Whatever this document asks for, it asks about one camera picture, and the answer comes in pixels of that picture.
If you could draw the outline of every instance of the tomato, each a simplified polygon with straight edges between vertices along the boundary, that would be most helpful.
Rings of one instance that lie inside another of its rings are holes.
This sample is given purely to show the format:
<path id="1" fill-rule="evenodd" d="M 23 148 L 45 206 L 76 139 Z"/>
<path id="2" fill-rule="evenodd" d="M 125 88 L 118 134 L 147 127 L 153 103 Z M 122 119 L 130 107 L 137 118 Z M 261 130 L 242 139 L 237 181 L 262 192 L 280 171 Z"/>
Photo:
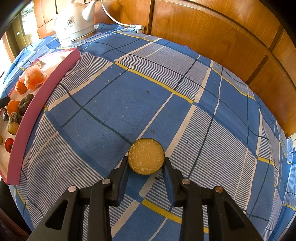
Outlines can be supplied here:
<path id="1" fill-rule="evenodd" d="M 5 150 L 8 151 L 9 153 L 11 152 L 12 144 L 13 144 L 12 138 L 7 138 L 5 140 Z"/>

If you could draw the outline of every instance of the kettle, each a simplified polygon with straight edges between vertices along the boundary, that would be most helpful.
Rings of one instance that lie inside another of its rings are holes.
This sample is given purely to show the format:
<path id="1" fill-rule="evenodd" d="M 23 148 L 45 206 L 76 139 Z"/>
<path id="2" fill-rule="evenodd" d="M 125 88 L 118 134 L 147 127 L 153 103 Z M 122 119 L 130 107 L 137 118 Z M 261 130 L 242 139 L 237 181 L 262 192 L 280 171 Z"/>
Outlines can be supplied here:
<path id="1" fill-rule="evenodd" d="M 94 32 L 94 7 L 96 1 L 87 6 L 74 0 L 69 0 L 66 8 L 55 15 L 52 28 L 57 33 L 61 47 L 78 42 L 83 37 Z"/>

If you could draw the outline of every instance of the kettle lid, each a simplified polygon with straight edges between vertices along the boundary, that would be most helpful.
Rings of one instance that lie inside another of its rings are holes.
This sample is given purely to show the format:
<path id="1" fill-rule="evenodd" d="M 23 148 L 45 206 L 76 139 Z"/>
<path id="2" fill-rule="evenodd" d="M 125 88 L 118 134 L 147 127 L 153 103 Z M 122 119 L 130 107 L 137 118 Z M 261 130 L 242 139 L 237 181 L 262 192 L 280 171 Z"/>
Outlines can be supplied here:
<path id="1" fill-rule="evenodd" d="M 81 6 L 81 5 L 83 5 L 83 4 L 80 3 L 80 2 L 74 2 L 74 0 L 69 0 L 68 1 L 68 7 L 70 7 L 70 8 L 78 7 L 78 6 Z"/>

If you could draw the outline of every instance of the round yellow object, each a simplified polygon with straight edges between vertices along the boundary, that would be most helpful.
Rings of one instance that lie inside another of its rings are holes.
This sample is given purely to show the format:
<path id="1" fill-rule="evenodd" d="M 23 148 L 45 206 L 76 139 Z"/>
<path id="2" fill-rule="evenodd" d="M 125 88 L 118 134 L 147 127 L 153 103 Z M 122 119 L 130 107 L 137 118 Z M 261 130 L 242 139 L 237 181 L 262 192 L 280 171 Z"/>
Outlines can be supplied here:
<path id="1" fill-rule="evenodd" d="M 164 161 L 163 147 L 154 139 L 139 139 L 128 150 L 128 163 L 138 174 L 150 175 L 158 171 Z"/>

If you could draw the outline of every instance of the blue plaid tablecloth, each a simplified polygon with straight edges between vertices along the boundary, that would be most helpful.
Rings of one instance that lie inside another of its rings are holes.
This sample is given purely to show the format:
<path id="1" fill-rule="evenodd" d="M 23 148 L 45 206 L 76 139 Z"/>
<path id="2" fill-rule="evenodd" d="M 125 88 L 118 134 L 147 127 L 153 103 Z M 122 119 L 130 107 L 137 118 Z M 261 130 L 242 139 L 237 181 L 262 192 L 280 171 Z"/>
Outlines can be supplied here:
<path id="1" fill-rule="evenodd" d="M 31 229 L 71 185 L 87 187 L 118 166 L 138 138 L 156 139 L 197 184 L 223 186 L 264 240 L 296 210 L 295 150 L 262 100 L 237 76 L 186 46 L 100 24 L 74 44 L 81 58 L 46 102 L 31 133 L 13 198 Z M 6 96 L 36 58 L 59 51 L 55 35 L 25 48 L 4 80 Z M 204 233 L 208 240 L 207 211 Z M 161 171 L 131 173 L 110 207 L 114 241 L 178 240 Z M 83 239 L 86 240 L 88 208 Z"/>

